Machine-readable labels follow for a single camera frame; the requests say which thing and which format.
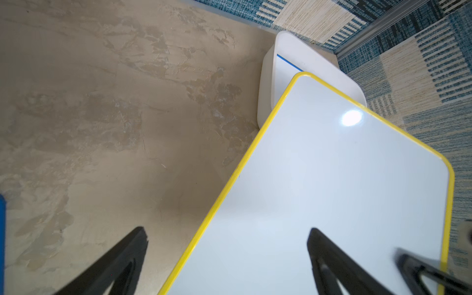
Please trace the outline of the blue whiteboard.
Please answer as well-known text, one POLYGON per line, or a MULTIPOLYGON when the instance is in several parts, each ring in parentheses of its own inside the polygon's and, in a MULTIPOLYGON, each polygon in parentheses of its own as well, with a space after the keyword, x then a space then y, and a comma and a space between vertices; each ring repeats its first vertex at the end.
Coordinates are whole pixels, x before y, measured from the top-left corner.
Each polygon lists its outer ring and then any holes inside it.
POLYGON ((6 201, 0 195, 0 295, 4 295, 6 250, 6 201))
POLYGON ((281 56, 276 56, 274 64, 273 106, 278 103, 292 78, 299 72, 301 72, 299 68, 287 62, 281 56))

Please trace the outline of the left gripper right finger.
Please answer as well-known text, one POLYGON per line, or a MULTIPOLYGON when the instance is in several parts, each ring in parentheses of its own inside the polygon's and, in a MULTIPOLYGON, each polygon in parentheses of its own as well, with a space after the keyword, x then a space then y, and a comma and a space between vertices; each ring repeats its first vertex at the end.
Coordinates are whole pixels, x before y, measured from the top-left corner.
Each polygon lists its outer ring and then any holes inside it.
POLYGON ((317 228, 310 230, 307 249, 320 295, 390 295, 391 292, 362 269, 317 228))

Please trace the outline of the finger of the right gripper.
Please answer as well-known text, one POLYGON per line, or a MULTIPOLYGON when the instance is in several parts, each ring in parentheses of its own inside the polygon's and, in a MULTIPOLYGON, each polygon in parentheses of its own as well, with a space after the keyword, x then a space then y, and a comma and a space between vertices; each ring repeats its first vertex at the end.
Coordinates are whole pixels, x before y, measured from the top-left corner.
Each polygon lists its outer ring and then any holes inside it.
POLYGON ((440 262, 396 248, 396 295, 470 295, 472 284, 440 269, 440 262))

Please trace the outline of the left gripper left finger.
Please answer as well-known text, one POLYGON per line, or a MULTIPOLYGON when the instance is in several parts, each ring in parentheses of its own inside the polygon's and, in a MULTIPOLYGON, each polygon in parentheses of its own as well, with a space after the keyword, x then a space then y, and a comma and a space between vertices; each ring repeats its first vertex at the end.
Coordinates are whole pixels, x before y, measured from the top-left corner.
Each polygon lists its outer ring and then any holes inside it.
POLYGON ((133 295, 136 291, 148 248, 143 227, 136 227, 58 295, 133 295))

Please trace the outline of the yellow whiteboard back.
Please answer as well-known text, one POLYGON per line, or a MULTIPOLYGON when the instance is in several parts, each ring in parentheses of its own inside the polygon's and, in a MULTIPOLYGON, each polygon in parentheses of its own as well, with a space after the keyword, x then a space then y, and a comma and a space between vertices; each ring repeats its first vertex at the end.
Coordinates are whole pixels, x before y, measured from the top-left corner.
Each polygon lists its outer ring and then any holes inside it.
POLYGON ((455 174, 438 151, 310 73, 289 83, 163 295, 314 295, 321 230, 389 291, 402 252, 446 270, 455 174))

